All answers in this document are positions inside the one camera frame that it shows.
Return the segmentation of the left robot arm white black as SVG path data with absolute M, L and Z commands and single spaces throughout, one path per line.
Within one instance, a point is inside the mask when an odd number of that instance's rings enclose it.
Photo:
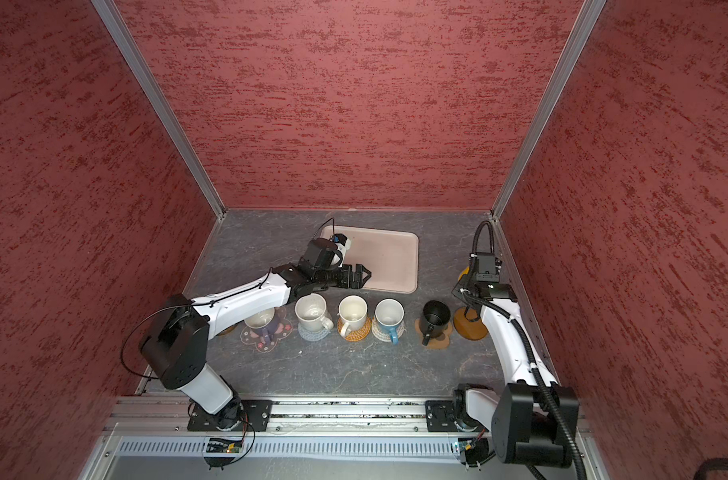
M 361 264 L 303 270 L 285 264 L 248 284 L 188 299 L 178 294 L 142 320 L 139 352 L 165 389 L 184 393 L 221 431 L 243 420 L 237 392 L 207 363 L 208 343 L 262 311 L 292 304 L 328 288 L 361 289 L 372 272 Z

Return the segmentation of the beige woven spiral coaster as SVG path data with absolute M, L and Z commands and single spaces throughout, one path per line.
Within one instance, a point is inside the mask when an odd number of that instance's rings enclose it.
M 372 334 L 380 341 L 398 344 L 405 332 L 405 324 L 401 321 L 398 325 L 384 325 L 377 318 L 372 322 Z

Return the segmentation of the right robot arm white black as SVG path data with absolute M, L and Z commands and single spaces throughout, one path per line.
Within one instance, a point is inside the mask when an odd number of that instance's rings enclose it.
M 532 344 L 515 293 L 507 284 L 460 275 L 453 295 L 478 313 L 493 340 L 505 385 L 500 393 L 460 384 L 454 392 L 456 418 L 491 435 L 491 454 L 523 465 L 537 479 L 541 467 L 572 467 L 578 479 L 588 470 L 576 440 L 580 403 L 559 384 Z

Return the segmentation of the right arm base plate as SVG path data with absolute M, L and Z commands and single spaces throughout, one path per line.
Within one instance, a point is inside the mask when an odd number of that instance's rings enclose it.
M 450 400 L 425 402 L 427 430 L 431 433 L 480 433 L 483 426 L 476 420 L 459 416 Z

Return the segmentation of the white mug purple band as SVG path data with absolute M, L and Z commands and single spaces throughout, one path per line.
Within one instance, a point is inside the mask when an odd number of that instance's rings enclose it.
M 262 310 L 244 320 L 242 339 L 246 344 L 264 348 L 274 341 L 276 332 L 275 309 Z

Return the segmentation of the grey round coaster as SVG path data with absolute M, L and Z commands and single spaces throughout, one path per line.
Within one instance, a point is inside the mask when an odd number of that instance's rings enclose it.
M 308 342 L 319 342 L 325 339 L 330 331 L 322 327 L 320 330 L 311 331 L 308 330 L 304 325 L 299 325 L 297 331 L 302 339 Z

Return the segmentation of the pink flower coaster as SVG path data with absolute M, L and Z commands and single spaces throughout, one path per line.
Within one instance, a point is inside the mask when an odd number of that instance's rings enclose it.
M 274 341 L 270 345 L 268 345 L 267 347 L 264 347 L 264 348 L 258 348 L 254 344 L 246 344 L 242 339 L 242 334 L 243 334 L 243 331 L 245 328 L 245 324 L 244 324 L 243 330 L 241 331 L 240 336 L 239 336 L 241 342 L 244 345 L 255 347 L 259 353 L 268 353 L 268 352 L 272 351 L 281 340 L 287 338 L 294 331 L 293 325 L 287 319 L 286 309 L 284 307 L 278 307 L 278 308 L 274 308 L 274 309 L 275 309 L 275 321 L 277 323 L 277 325 L 276 325 L 277 329 L 275 332 Z

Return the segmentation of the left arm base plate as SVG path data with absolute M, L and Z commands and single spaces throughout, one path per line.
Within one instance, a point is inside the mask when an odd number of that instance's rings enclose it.
M 271 400 L 232 399 L 221 411 L 210 414 L 191 400 L 188 407 L 190 432 L 264 432 L 271 417 Z

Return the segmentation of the black mug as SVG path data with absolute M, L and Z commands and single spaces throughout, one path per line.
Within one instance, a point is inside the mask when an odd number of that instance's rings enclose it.
M 444 340 L 450 320 L 451 311 L 445 303 L 438 300 L 428 301 L 423 306 L 422 316 L 418 321 L 422 345 L 428 346 L 431 341 Z

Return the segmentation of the light blue mug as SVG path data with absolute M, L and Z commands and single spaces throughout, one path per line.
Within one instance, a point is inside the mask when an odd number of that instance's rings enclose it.
M 398 325 L 404 320 L 404 308 L 395 299 L 384 299 L 375 308 L 375 318 L 384 325 Z

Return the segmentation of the brown round wooden coaster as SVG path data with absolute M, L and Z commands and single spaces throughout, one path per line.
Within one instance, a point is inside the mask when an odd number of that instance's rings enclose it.
M 459 308 L 453 315 L 455 331 L 470 341 L 480 341 L 488 335 L 479 313 L 470 307 Z

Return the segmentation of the brown woven rattan coaster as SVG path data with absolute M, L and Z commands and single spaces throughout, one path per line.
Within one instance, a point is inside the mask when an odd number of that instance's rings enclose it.
M 348 342 L 359 342 L 364 340 L 372 330 L 372 319 L 367 318 L 365 323 L 358 330 L 346 330 L 344 331 L 345 323 L 341 320 L 337 320 L 337 331 L 340 336 Z

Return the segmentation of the brown paw coaster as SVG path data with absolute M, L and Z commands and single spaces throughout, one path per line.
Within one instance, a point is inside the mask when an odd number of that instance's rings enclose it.
M 419 320 L 414 321 L 414 328 L 418 335 L 417 343 L 419 346 L 423 346 L 430 350 L 445 350 L 449 347 L 450 336 L 453 333 L 453 324 L 452 323 L 448 323 L 446 325 L 446 328 L 443 330 L 443 332 L 438 337 L 431 338 L 426 345 L 423 344 L 424 335 L 422 334 L 422 332 L 420 330 L 420 321 Z

